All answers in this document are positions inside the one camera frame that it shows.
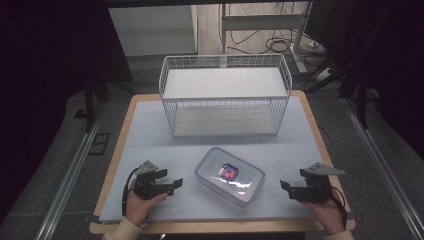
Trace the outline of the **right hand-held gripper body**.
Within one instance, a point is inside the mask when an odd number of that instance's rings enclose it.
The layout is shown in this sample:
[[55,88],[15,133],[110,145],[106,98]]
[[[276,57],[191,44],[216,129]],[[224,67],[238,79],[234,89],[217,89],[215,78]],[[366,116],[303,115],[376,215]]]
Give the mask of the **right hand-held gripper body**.
[[288,192],[289,198],[311,203],[324,203],[333,196],[330,176],[345,175],[343,170],[339,170],[323,163],[315,163],[304,168],[308,173],[303,177],[306,185],[303,187],[291,186]]

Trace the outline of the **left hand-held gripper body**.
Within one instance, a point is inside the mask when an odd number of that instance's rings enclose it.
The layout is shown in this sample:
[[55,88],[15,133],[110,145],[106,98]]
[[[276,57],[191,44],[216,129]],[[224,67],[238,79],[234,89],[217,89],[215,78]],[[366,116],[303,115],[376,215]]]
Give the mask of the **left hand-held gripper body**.
[[158,185],[155,173],[160,170],[158,166],[150,160],[146,160],[136,171],[136,183],[134,192],[142,199],[149,200],[163,193],[172,196],[174,190],[165,191],[163,185]]

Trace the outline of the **person's left hand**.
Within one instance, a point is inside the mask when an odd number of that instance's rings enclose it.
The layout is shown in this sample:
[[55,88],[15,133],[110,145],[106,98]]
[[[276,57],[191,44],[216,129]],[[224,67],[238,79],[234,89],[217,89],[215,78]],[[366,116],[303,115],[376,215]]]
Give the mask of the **person's left hand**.
[[156,204],[164,201],[168,197],[168,194],[163,193],[149,200],[142,199],[134,192],[135,182],[136,180],[131,182],[130,189],[127,191],[124,216],[129,222],[140,227],[144,220],[148,217],[150,210]]

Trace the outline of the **person's right hand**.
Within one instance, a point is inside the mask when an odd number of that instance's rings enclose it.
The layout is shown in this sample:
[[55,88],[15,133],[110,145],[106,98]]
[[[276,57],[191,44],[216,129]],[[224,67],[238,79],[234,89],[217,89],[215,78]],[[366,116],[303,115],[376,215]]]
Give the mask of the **person's right hand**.
[[343,222],[343,215],[336,203],[328,200],[324,203],[311,203],[301,201],[301,204],[307,206],[322,225],[325,232],[331,236],[342,233],[346,230]]

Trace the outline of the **light blue table mat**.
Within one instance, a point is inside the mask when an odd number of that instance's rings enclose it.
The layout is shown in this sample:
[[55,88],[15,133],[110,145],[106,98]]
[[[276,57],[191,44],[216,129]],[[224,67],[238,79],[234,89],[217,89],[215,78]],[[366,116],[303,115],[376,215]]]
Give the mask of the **light blue table mat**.
[[[219,147],[265,172],[265,180],[253,201],[239,206],[205,187],[195,168],[213,147]],[[162,181],[183,180],[183,186],[151,210],[151,221],[241,220],[309,217],[311,211],[291,200],[280,182],[305,184],[299,171],[323,157],[308,122],[301,100],[292,96],[276,136],[175,138],[162,103],[136,105],[125,138],[119,165],[100,214],[104,222],[122,217],[122,193],[129,173],[145,160],[168,171]]]

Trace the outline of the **clear plastic food container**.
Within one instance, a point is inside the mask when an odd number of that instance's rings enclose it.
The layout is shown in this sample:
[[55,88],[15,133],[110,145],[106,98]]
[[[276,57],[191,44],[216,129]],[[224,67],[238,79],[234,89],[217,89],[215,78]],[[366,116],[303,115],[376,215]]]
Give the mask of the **clear plastic food container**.
[[206,187],[240,206],[249,205],[265,181],[263,170],[219,147],[205,154],[195,174]]

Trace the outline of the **black metal stand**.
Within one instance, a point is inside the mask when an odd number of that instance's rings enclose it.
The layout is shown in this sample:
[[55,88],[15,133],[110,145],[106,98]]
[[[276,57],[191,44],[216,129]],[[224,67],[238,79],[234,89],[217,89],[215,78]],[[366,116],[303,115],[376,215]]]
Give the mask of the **black metal stand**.
[[343,68],[339,68],[334,73],[330,74],[324,80],[316,83],[313,86],[306,87],[305,92],[315,92],[328,84],[343,78],[343,81],[338,89],[338,93],[342,98],[351,97],[356,93],[356,116],[360,124],[367,129],[366,122],[366,105],[369,102],[368,89],[368,72],[361,60],[353,60]]
[[96,76],[88,76],[84,86],[87,119],[86,132],[89,132],[93,128],[95,122],[93,95],[96,95],[100,101],[108,101],[110,92],[106,86],[105,77],[102,73]]

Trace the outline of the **white power strip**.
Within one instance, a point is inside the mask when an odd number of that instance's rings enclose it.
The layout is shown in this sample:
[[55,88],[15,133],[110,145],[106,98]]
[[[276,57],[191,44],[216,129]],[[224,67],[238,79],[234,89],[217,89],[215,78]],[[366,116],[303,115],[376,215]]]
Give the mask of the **white power strip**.
[[322,81],[329,77],[333,73],[333,70],[331,68],[325,68],[317,77],[317,81]]

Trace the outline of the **aluminium floor rail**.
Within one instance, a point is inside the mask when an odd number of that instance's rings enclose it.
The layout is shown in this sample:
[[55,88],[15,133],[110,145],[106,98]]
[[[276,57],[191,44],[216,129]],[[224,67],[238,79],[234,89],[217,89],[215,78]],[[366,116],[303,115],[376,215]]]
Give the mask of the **aluminium floor rail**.
[[341,98],[340,101],[346,109],[354,128],[358,132],[360,139],[369,152],[374,165],[380,173],[383,182],[385,183],[392,199],[398,207],[414,239],[424,240],[424,222],[421,220],[417,210],[401,188],[401,185],[391,171],[369,130],[366,129],[358,120],[357,111],[354,105],[345,98]]
[[57,228],[65,206],[69,200],[76,180],[88,155],[90,146],[97,134],[107,104],[102,102],[95,111],[95,120],[90,130],[84,134],[83,140],[73,157],[55,197],[45,215],[34,240],[51,240]]

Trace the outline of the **white metal desk frame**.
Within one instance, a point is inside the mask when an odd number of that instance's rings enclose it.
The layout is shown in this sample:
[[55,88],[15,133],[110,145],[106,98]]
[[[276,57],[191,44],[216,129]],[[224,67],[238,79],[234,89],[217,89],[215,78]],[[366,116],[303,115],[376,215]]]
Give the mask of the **white metal desk frame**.
[[300,56],[300,43],[308,20],[312,1],[307,1],[299,14],[265,14],[265,15],[230,15],[227,4],[220,6],[220,33],[221,53],[227,53],[227,33],[229,31],[255,31],[255,30],[295,30],[296,37],[289,44],[291,56],[301,74],[307,72],[306,66]]

